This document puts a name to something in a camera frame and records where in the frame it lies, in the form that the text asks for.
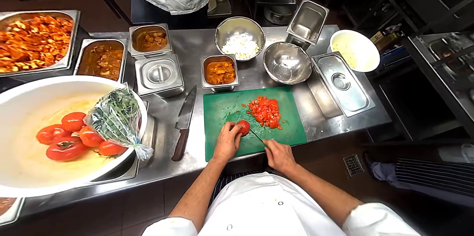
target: knife handle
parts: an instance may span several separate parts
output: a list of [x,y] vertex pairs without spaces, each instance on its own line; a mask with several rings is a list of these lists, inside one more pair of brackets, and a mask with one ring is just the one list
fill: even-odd
[[184,148],[186,147],[186,142],[188,141],[189,129],[179,130],[179,133],[180,135],[178,142],[176,143],[175,154],[173,154],[171,157],[171,160],[175,162],[181,160],[184,154]]

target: kitchen knife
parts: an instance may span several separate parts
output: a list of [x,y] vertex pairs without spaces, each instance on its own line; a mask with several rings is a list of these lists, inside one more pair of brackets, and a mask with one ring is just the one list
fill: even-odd
[[262,140],[262,138],[260,138],[260,136],[257,135],[257,133],[255,133],[255,131],[253,131],[250,127],[248,128],[255,136],[257,136],[257,138],[265,145],[264,143],[264,140]]
[[189,135],[189,123],[191,122],[191,115],[193,115],[194,102],[196,101],[196,90],[195,85],[186,96],[184,103],[182,103],[181,110],[178,114],[178,121],[175,124],[175,129],[179,130],[179,139],[176,143],[175,154],[171,157],[173,161],[181,160],[184,154],[184,148]]

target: green cutting board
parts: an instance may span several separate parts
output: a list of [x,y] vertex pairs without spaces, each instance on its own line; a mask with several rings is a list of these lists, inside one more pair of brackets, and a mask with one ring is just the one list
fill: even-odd
[[[261,127],[251,114],[247,114],[247,105],[257,96],[266,96],[276,99],[281,113],[280,124],[282,130]],[[262,139],[274,139],[277,142],[295,145],[306,142],[306,135],[299,119],[298,109],[291,87],[275,87],[258,90],[235,91],[228,93],[208,93],[203,96],[204,104],[204,133],[206,136],[206,161],[212,158],[222,126],[227,121],[237,122],[247,120],[250,128]],[[242,137],[240,147],[235,156],[260,152],[264,144],[252,132]]]

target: chopped onion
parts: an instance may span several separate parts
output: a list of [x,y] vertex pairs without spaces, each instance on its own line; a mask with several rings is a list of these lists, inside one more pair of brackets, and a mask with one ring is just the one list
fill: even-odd
[[259,47],[248,34],[239,34],[230,36],[222,46],[225,54],[234,54],[236,60],[245,60],[258,53]]

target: tomato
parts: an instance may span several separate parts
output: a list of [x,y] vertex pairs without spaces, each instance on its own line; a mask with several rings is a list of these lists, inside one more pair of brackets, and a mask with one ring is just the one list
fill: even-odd
[[80,131],[86,125],[82,121],[84,117],[86,117],[86,114],[83,112],[68,113],[61,119],[62,127],[67,131]]
[[99,145],[99,154],[104,156],[121,155],[125,153],[127,149],[127,147],[117,145],[113,142],[103,141]]
[[39,130],[36,134],[36,139],[38,139],[40,143],[50,145],[51,142],[56,139],[71,136],[71,133],[70,131],[64,130],[61,124],[55,124]]
[[80,140],[89,147],[99,146],[104,139],[90,126],[85,126],[79,131]]
[[266,96],[257,96],[256,100],[252,100],[248,104],[247,113],[255,117],[255,121],[260,123],[260,126],[267,126],[271,129],[279,128],[280,117],[278,101],[276,99],[267,99]]
[[69,161],[81,157],[88,149],[79,137],[62,137],[46,149],[46,156],[55,161]]
[[241,133],[242,136],[245,136],[250,132],[250,124],[247,121],[240,120],[237,122],[237,125],[242,125],[242,128],[237,132],[237,134]]

